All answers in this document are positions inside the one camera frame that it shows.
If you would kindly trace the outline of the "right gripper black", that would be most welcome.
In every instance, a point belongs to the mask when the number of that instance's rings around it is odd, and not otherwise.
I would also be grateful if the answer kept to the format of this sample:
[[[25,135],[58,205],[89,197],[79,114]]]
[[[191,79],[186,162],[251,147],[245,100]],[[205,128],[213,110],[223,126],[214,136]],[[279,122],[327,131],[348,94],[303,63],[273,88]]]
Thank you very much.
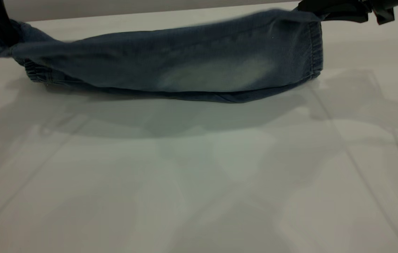
[[[376,16],[377,24],[395,21],[394,8],[398,0],[302,0],[297,10],[311,12],[324,21],[368,21],[369,13]]]

